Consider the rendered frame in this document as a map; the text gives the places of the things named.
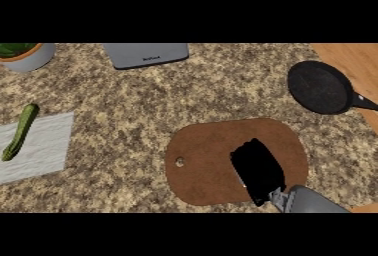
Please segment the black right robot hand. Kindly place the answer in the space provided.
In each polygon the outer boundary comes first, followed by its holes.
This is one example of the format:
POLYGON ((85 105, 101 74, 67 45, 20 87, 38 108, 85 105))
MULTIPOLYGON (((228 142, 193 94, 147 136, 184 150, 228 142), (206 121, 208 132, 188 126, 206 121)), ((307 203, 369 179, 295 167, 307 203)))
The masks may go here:
POLYGON ((284 174, 280 164, 262 144, 252 138, 230 153, 230 163, 247 195, 256 207, 268 200, 268 194, 276 191, 284 191, 284 174))

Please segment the brown wooden cutting board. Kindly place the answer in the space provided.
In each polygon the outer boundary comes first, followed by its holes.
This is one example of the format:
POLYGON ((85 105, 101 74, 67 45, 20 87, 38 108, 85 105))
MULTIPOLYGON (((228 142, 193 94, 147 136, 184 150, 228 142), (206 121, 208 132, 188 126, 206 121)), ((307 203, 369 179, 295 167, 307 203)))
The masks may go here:
POLYGON ((270 118, 191 124, 181 128, 165 151, 165 175, 169 189, 194 206, 246 202, 230 153, 252 138, 271 152, 284 175, 284 191, 304 185, 308 163, 304 146, 290 127, 270 118))

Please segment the black frying pan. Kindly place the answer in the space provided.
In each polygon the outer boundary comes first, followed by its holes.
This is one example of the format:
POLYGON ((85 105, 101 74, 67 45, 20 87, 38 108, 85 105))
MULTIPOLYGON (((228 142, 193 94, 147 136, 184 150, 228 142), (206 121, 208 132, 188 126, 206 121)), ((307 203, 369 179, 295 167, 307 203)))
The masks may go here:
POLYGON ((346 76, 323 62, 295 63, 286 82, 295 101, 314 113, 336 115, 352 107, 378 111, 378 103, 354 91, 346 76))

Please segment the pale wooden board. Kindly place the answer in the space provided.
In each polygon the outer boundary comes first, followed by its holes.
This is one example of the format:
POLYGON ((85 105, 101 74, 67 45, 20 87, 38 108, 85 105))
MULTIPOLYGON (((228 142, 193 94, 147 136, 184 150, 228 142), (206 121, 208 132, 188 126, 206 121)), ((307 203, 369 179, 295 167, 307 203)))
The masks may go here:
POLYGON ((345 74, 355 92, 378 104, 378 43, 311 43, 311 47, 345 74))

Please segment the grey flat appliance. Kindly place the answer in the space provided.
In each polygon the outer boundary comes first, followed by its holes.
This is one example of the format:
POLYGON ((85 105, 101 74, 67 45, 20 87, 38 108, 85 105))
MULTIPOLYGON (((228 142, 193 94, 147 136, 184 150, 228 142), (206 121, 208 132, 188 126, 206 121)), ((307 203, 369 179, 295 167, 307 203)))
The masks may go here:
POLYGON ((184 60, 185 43, 103 43, 115 69, 131 69, 184 60))

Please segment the white cloth placemat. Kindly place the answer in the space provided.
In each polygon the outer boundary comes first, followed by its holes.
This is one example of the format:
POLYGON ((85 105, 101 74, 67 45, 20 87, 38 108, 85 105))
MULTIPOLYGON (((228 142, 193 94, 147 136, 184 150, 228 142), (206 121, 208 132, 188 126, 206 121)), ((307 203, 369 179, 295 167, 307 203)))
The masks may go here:
POLYGON ((1 153, 11 141, 16 123, 0 125, 0 184, 64 168, 72 124, 72 112, 36 118, 20 151, 10 161, 1 160, 1 153))

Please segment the green cucumber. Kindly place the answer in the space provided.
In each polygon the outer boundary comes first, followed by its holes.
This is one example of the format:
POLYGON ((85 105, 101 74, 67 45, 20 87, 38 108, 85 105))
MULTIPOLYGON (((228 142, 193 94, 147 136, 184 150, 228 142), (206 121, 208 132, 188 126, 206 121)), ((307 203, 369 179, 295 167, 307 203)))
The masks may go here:
POLYGON ((22 110, 22 113, 19 116, 19 122, 17 122, 14 136, 13 136, 10 144, 7 145, 7 147, 2 150, 2 154, 1 154, 2 161, 10 161, 20 150, 20 147, 22 147, 22 144, 24 141, 24 137, 26 137, 26 134, 27 134, 27 131, 30 128, 30 124, 38 115, 38 111, 39 111, 39 107, 33 103, 27 104, 23 107, 23 110, 22 110))

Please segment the grey potted green plant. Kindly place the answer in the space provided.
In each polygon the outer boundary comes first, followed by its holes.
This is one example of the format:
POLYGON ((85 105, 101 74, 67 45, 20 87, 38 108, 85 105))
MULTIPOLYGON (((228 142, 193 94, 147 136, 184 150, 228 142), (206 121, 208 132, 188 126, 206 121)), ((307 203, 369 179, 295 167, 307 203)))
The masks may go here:
POLYGON ((55 53, 53 43, 38 43, 27 52, 11 58, 0 58, 0 64, 14 72, 29 72, 41 68, 55 53))

